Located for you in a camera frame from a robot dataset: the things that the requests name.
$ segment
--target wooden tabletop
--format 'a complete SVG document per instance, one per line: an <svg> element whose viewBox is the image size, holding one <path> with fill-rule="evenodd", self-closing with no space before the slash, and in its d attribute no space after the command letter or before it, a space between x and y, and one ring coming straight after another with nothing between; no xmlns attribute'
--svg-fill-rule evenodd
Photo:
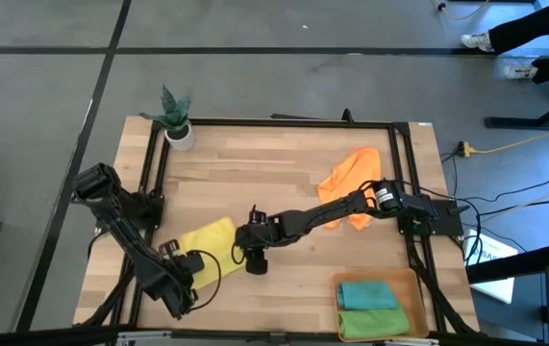
<svg viewBox="0 0 549 346"><path fill-rule="evenodd" d="M419 182L446 193L432 125L410 125ZM195 126L194 131L196 142L191 150L170 152L163 186L163 221L154 233L154 248L223 216L240 226L254 204L268 214L317 206L317 185L361 147L377 148L383 178L394 178L385 130ZM150 122L127 118L114 168L129 191L137 189L149 134ZM162 140L161 134L155 162ZM398 142L408 180L401 137ZM155 171L156 167L150 182L154 182ZM444 236L433 236L432 248L441 290L464 321L479 330L460 249ZM169 315L162 301L153 302L144 296L138 324L150 328L335 333L337 318L331 290L335 273L408 267L404 239L398 234L395 219L373 219L362 231L346 222L332 230L319 227L293 245L269 249L266 256L266 275L250 275L244 270L230 274L211 304L181 321ZM95 243L75 322L90 317L112 290L122 257L111 236ZM208 299L214 286L200 289L199 296ZM428 324L435 330L430 294L425 286L422 291ZM130 289L124 321L132 296Z"/></svg>

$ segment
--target yellow cable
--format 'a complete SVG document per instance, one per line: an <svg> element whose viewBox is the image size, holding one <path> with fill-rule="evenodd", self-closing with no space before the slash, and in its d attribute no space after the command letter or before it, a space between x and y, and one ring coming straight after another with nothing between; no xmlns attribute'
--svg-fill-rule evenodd
<svg viewBox="0 0 549 346"><path fill-rule="evenodd" d="M526 143L531 142L533 140L546 138L548 136L549 136L549 133L545 134L545 135L541 135L541 136L534 136L534 137L531 137L531 138L528 138L528 139L518 141L518 142L513 143L513 144L508 144L508 145L505 145L505 146L502 146L502 147L489 149L489 150L477 150L477 149L475 149L471 146L468 146L468 143L465 143L464 144L464 146L466 147L465 148L465 153L467 153L467 154L491 154L491 153L495 153L497 151L501 151L501 150L509 149L509 148L512 148L512 147L515 147L515 146L518 146L518 145L526 144Z"/></svg>
<svg viewBox="0 0 549 346"><path fill-rule="evenodd" d="M441 4L439 2L439 0L432 0L432 1L435 3L435 5L437 5L437 8ZM442 8L441 11L443 11L443 13L445 13L445 15L447 15L450 19L465 20L465 19L470 18L471 16L475 15L477 12L479 12L482 8L484 8L487 5L488 2L489 2L489 0L484 1L484 3L479 7L479 9L475 10L474 12L472 12L469 15L465 15L464 17L456 17L456 16L452 15L451 13L449 13L449 11L447 11L447 8L445 8L445 7Z"/></svg>

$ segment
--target shoe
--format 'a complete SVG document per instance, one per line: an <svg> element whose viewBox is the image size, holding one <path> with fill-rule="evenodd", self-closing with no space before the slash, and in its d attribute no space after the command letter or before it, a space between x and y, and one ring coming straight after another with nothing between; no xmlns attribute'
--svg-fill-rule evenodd
<svg viewBox="0 0 549 346"><path fill-rule="evenodd" d="M528 65L528 66L505 66L503 68L503 75L505 79L531 79L537 74L538 68Z"/></svg>
<svg viewBox="0 0 549 346"><path fill-rule="evenodd" d="M462 35L462 43L468 48L479 48L484 52L493 52L492 44L489 42L489 34Z"/></svg>

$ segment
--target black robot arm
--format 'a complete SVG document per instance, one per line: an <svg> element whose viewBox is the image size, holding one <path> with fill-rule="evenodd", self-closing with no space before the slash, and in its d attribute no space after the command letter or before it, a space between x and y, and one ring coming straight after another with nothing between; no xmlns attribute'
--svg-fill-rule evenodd
<svg viewBox="0 0 549 346"><path fill-rule="evenodd" d="M90 208L97 223L107 229L131 259L137 281L153 300L162 299L175 318L188 313L197 300L192 275L204 268L198 252L173 255L177 241L165 244L162 253L148 247L139 232L152 206L147 198L121 187L116 172L99 163L73 181L73 202Z"/></svg>
<svg viewBox="0 0 549 346"><path fill-rule="evenodd" d="M370 188L374 190L375 198L367 199L365 192ZM317 226L356 213L379 219L405 215L415 222L426 222L437 215L427 195L411 196L387 180L368 181L347 196L310 210L286 210L267 216L253 207L248 223L236 230L235 246L246 257L249 273L265 274L264 249L287 246Z"/></svg>

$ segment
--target green cloth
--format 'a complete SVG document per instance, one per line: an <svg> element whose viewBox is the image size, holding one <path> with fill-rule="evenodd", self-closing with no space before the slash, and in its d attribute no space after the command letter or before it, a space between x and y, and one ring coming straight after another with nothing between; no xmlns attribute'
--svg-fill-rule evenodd
<svg viewBox="0 0 549 346"><path fill-rule="evenodd" d="M338 306L343 309L395 309L396 296L384 282L355 282L338 285Z"/></svg>
<svg viewBox="0 0 549 346"><path fill-rule="evenodd" d="M403 334L411 329L405 311L397 309L374 309L364 311L340 311L340 334L349 339L379 338Z"/></svg>

